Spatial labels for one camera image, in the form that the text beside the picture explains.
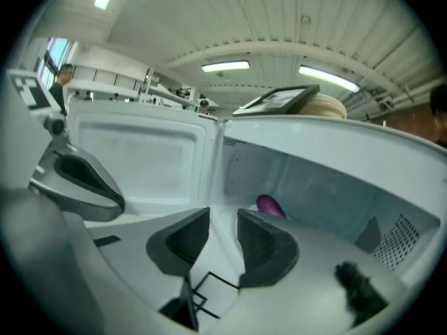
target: person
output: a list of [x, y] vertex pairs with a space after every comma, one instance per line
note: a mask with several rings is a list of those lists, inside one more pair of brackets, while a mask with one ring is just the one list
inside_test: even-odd
[[68, 96], [67, 104], [65, 106], [66, 111], [67, 111], [67, 116], [70, 114], [70, 103], [72, 101], [78, 101], [79, 99], [80, 99], [79, 91], [75, 91], [75, 93], [70, 93], [70, 95]]
[[71, 75], [73, 74], [73, 65], [72, 64], [63, 64], [59, 73], [57, 74], [56, 82], [53, 83], [49, 92], [56, 100], [57, 104], [61, 108], [61, 113], [66, 117], [67, 111], [65, 109], [64, 103], [64, 90], [63, 86], [71, 81]]
[[210, 106], [210, 104], [208, 103], [208, 101], [206, 99], [202, 99], [200, 101], [200, 105], [199, 105], [199, 113], [209, 115], [209, 113], [208, 113], [209, 106]]
[[447, 149], [447, 84], [443, 83], [432, 89], [430, 109], [438, 133], [436, 143]]
[[118, 101], [118, 97], [119, 97], [119, 94], [115, 93], [112, 98], [109, 98], [109, 101], [117, 102]]
[[90, 91], [85, 92], [84, 101], [91, 101], [91, 92]]

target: ceiling beam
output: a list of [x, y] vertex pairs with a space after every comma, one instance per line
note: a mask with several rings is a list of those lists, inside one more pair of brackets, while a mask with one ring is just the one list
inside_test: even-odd
[[393, 81], [365, 64], [356, 61], [355, 59], [344, 56], [340, 53], [315, 46], [305, 45], [303, 43], [276, 41], [232, 43], [229, 45], [210, 47], [203, 51], [187, 54], [186, 56], [179, 57], [178, 59], [168, 62], [167, 67], [178, 68], [185, 64], [202, 61], [212, 57], [226, 56], [229, 54], [242, 54], [247, 52], [278, 53], [291, 56], [307, 56], [313, 59], [319, 59], [321, 61], [329, 62], [352, 70], [354, 73], [363, 76], [366, 80], [377, 84], [392, 94], [400, 94], [402, 92], [402, 90]]
[[262, 88], [262, 87], [247, 87], [247, 86], [211, 86], [211, 87], [203, 87], [200, 88], [200, 91], [203, 93], [244, 93], [244, 94], [253, 94], [257, 96], [261, 96], [268, 91], [271, 91], [271, 88]]

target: ventilation holes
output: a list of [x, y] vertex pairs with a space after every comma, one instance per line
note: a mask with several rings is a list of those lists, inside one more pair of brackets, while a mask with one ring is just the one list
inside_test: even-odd
[[400, 214], [392, 230], [383, 235], [382, 241], [372, 255], [389, 270], [394, 271], [413, 250], [419, 238], [420, 233], [417, 229], [407, 217]]
[[223, 139], [223, 145], [228, 145], [229, 147], [235, 147], [237, 144], [246, 144], [246, 142], [241, 142], [236, 139], [232, 139], [230, 137], [225, 137]]

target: purple object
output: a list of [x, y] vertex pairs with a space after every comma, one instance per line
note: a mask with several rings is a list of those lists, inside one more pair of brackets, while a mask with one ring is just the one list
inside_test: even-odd
[[258, 211], [264, 214], [269, 214], [272, 216], [286, 217], [286, 214], [282, 210], [279, 203], [269, 195], [261, 195], [256, 200], [256, 206], [258, 206]]

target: window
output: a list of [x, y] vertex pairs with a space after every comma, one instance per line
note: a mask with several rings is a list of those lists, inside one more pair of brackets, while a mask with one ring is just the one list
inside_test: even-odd
[[72, 42], [65, 38], [48, 39], [47, 51], [43, 59], [38, 60], [36, 71], [47, 88], [50, 88], [56, 80], [57, 73], [64, 64], [72, 45]]

